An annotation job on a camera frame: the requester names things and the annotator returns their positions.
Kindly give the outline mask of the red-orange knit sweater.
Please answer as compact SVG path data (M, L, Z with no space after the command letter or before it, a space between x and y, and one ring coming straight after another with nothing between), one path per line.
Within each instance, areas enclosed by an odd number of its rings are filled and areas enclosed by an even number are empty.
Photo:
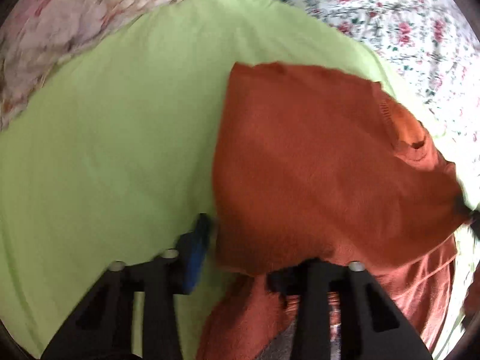
M377 82L318 66L238 63L212 171L216 258L236 279L199 359L289 357L312 259L358 261L435 347L470 222L453 163Z

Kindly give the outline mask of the light green bed sheet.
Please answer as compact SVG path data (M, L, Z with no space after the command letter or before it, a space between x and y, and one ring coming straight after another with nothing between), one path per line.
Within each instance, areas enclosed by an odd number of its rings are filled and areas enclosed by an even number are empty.
M39 357L107 265L141 263L212 213L212 156L236 62L323 65L386 89L479 202L479 66L430 109L367 46L274 0L159 7L69 60L1 133L1 321Z

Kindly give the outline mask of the pink floral pillow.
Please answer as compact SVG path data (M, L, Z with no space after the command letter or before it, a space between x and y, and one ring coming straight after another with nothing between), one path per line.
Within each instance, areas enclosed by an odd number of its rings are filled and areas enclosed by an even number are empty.
M19 0L1 26L1 128L50 71L157 7L181 0Z

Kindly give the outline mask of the white floral bed cover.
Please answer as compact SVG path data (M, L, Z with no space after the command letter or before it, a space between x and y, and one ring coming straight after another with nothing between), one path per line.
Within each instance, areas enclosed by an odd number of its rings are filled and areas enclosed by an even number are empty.
M298 9L304 9L310 16L329 24L339 32L344 33L356 41L360 41L382 55L393 68L400 69L408 83L414 85L414 90L420 93L420 99L414 102L425 102L426 107L433 111L433 117L439 122L445 122L447 138L454 138L456 144L462 143L465 138L466 148L473 149L473 154L467 155L470 165L478 166L479 170L479 127L467 127L470 121L467 111L472 111L479 116L479 105L468 106L467 103L475 98L468 95L467 99L455 100L454 96L467 94L464 80L466 73L473 74L473 68L479 68L479 40L473 35L473 30L462 16L460 8L453 0L278 0L289 3ZM479 84L479 76L474 73L473 82ZM456 276L452 281L452 287L448 291L446 279L441 279L442 274L447 273L447 267L443 271L437 271L428 279L422 279L418 283L409 284L405 289L402 283L397 285L400 289L400 297L394 298L399 301L398 307L405 313L408 311L409 302L425 306L419 306L418 310L412 309L408 314L412 323L419 323L420 332L426 344L433 344L431 340L435 326L432 324L433 317L445 317L443 330L437 329L439 341L433 348L435 359L442 359L447 349L453 346L459 336L460 316L466 317L466 311L461 311L461 295L467 295L467 284L473 279L473 260L479 256L479 241L473 241L473 235L462 228L457 232L456 246L459 254L456 260L452 260L451 273L456 268ZM243 314L233 311L233 301L239 301L240 306L267 306L279 308L279 297L276 295L275 302L268 299L266 290L251 293L247 284L262 284L260 279L247 280L247 283L238 281L231 287L232 299L228 296L213 309L208 317L202 332L202 338L197 351L198 359L270 359L272 356L285 354L290 350L293 329L295 325L290 323L289 310L284 309L280 314L286 317L289 327L280 325L274 332L276 338L264 344L270 336L267 331L262 331L261 341L255 346L248 347L247 340L256 338L251 331L250 336L244 334L240 342L236 340L240 333L223 331L222 323L227 322L226 315L222 313L230 311L233 317L242 317L247 324L253 315L245 310Z

